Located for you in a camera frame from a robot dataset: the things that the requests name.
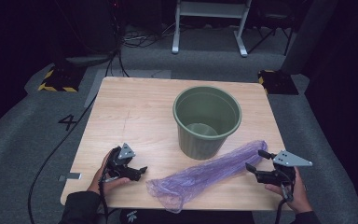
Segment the human hand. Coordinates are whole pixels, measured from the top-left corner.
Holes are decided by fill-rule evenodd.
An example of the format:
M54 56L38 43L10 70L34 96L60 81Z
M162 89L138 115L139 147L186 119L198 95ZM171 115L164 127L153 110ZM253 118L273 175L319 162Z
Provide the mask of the human hand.
M100 194L98 182L101 178L101 175L103 174L103 168L106 165L106 161L107 161L109 155L110 155L110 151L104 157L103 164L101 165L101 168L98 169L97 173L95 173L94 178L92 179L92 182L89 185L89 188L87 189L88 191L94 191L97 194ZM103 194L106 194L110 190L112 190L120 185L126 184L128 182L130 182L130 180L127 177L119 178L119 179L116 179L116 180L113 180L110 182L105 182L105 183L103 183Z
M312 211L312 207L310 206L310 202L308 201L307 198L307 192L304 188L304 182L301 179L300 172L298 171L297 167L295 167L295 170L296 170L296 184L295 184L295 190L293 192L294 199L290 203L287 202L287 205L289 205L289 207L295 212L295 214L310 212ZM265 188L283 196L281 187L267 184Z

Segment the white stand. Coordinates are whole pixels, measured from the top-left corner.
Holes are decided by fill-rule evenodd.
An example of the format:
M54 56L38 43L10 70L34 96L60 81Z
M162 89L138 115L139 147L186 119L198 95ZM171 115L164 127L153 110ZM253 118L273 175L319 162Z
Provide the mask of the white stand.
M200 16L200 17L221 17L221 18L236 18L241 19L240 29L234 31L235 39L237 40L238 48L242 57L248 56L245 46L241 38L243 26L248 17L249 8L252 0L246 0L244 4L222 4L222 3L201 3L201 2L186 2L177 0L176 15L175 15L175 34L173 36L172 53L179 52L179 24L180 16Z

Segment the plastic bucket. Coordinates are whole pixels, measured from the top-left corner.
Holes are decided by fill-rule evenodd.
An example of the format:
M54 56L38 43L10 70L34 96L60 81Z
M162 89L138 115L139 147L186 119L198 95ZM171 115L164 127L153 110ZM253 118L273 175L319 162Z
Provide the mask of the plastic bucket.
M229 93L212 86L182 91L173 103L179 146L190 158L213 157L241 124L241 107Z

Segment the wooden table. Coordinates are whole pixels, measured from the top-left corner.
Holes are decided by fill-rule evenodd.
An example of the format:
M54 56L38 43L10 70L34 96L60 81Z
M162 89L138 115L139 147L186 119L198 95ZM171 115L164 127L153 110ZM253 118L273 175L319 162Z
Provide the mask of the wooden table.
M163 208L157 198L147 193L145 181L164 178L197 165L179 148L172 105L186 88L211 85L231 93L241 105L242 122L221 147L217 156L253 140L265 140L268 151L284 149L275 118L263 87L256 83L217 82L175 79L106 77L89 116L89 121L71 173L81 179L68 179L62 193L65 204L69 193L87 189L103 157L123 143L135 151L129 166L148 166L139 182L132 181L106 195L110 207ZM259 170L271 171L272 161L262 160ZM275 210L280 196L264 189L249 172L227 178L203 191L184 209Z

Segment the plastic bag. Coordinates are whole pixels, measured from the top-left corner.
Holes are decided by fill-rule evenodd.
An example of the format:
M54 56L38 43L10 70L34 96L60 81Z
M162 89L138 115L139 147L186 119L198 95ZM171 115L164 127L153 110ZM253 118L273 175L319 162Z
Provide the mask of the plastic bag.
M253 141L217 159L186 168L163 179L146 181L147 191L157 197L169 212L180 213L183 205L194 199L212 184L246 170L245 163L261 161L258 150L267 151L265 141Z

